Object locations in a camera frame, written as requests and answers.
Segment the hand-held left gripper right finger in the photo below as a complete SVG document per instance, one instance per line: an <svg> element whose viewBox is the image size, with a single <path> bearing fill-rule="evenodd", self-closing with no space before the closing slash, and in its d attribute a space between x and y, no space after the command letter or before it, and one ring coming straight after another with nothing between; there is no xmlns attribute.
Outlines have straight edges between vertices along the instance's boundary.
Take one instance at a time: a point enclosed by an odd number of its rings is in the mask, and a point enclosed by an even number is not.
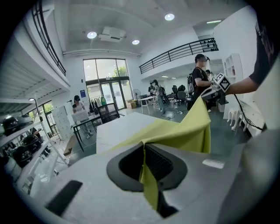
<svg viewBox="0 0 280 224"><path fill-rule="evenodd" d="M186 177L186 163L179 157L153 144L145 145L145 154L146 165L161 190L177 188Z"/></svg>

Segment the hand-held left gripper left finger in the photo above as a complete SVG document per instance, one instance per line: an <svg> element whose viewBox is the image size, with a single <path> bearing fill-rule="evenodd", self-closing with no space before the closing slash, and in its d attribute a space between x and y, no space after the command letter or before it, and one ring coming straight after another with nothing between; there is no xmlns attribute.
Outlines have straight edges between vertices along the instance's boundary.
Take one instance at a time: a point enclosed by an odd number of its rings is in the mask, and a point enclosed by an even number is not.
<svg viewBox="0 0 280 224"><path fill-rule="evenodd" d="M113 157L106 167L107 176L121 190L143 192L140 175L144 164L144 145L139 143L128 147Z"/></svg>

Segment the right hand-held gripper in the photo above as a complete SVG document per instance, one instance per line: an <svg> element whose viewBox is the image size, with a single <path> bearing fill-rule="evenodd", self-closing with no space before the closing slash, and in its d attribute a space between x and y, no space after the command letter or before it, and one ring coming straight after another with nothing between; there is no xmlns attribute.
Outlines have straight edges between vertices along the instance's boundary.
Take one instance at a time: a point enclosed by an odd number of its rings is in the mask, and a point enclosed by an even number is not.
<svg viewBox="0 0 280 224"><path fill-rule="evenodd" d="M230 85L231 83L228 78L224 74L219 73L213 80L213 85L201 94L201 98L205 101L214 100L220 105L225 105L228 103L225 93Z"/></svg>

